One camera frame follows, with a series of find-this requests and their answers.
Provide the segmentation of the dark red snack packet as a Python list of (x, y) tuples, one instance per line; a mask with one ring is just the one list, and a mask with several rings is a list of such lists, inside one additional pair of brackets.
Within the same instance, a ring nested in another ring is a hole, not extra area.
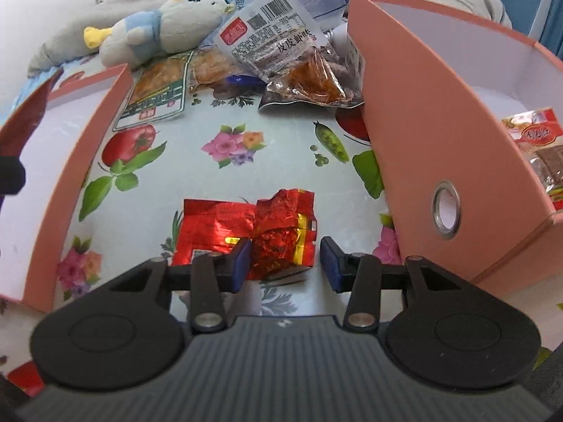
[[(17, 156), (20, 160), (22, 150), (43, 119), (51, 90), (62, 73), (62, 69), (57, 69), (1, 126), (1, 156)], [(1, 195), (1, 202), (6, 196), (13, 195)]]

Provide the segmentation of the red yellow jerky packet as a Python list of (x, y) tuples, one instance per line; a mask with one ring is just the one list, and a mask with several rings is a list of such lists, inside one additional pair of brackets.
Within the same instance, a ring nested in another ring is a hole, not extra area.
[(528, 160), (551, 203), (562, 210), (562, 126), (552, 108), (528, 110), (501, 120)]

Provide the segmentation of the red label pastry packet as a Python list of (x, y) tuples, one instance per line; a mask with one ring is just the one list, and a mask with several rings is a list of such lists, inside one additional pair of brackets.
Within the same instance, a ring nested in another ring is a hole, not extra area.
[(265, 83), (213, 47), (196, 50), (192, 55), (188, 66), (188, 88), (191, 95), (210, 89), (213, 97), (227, 99), (261, 94)]

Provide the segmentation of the green label snack bag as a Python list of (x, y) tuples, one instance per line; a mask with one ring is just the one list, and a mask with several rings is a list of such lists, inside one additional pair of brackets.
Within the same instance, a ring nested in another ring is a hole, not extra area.
[(134, 87), (114, 131), (176, 117), (185, 108), (188, 70), (194, 51), (157, 59), (135, 74)]

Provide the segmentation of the white blue plush toy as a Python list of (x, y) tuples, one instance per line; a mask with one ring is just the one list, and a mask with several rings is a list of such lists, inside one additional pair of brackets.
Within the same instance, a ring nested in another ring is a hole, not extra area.
[(234, 9), (233, 0), (169, 0), (111, 28), (84, 28), (83, 39), (88, 49), (99, 52), (104, 66), (135, 70), (156, 57), (197, 48)]

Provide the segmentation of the pink deep box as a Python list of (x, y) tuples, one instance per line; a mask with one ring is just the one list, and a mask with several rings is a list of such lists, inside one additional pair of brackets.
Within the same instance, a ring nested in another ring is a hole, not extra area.
[(502, 125), (562, 110), (562, 63), (532, 39), (426, 0), (350, 0), (363, 119), (402, 256), (494, 294), (562, 279), (562, 213)]

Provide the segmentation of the shiny red foil packet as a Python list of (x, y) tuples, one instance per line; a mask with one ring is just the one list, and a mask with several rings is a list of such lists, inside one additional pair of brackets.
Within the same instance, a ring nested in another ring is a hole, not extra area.
[(283, 188), (255, 204), (186, 199), (173, 263), (189, 264), (199, 252), (227, 254), (245, 238), (252, 242), (250, 280), (310, 268), (317, 240), (314, 200), (314, 192), (301, 188)]

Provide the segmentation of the pink shallow box lid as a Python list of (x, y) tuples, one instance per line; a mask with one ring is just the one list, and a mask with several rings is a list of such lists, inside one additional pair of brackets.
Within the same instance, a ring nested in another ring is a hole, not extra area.
[(26, 184), (1, 206), (1, 296), (48, 313), (56, 269), (82, 182), (133, 84), (112, 67), (53, 86), (45, 114), (20, 160)]

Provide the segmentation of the fruit print bed sheet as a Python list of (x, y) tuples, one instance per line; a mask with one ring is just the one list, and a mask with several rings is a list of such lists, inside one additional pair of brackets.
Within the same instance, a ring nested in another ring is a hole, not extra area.
[(57, 309), (151, 257), (171, 259), (186, 199), (255, 203), (314, 192), (319, 235), (348, 251), (397, 254), (375, 157), (349, 118), (259, 96), (189, 96), (176, 117), (114, 131), (85, 175), (56, 269)]

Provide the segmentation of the white shrimp snack bag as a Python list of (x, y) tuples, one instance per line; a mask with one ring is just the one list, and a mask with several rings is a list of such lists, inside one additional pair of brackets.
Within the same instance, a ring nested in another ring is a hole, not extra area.
[(262, 108), (363, 105), (359, 80), (299, 0), (253, 0), (220, 27), (214, 42), (264, 82)]

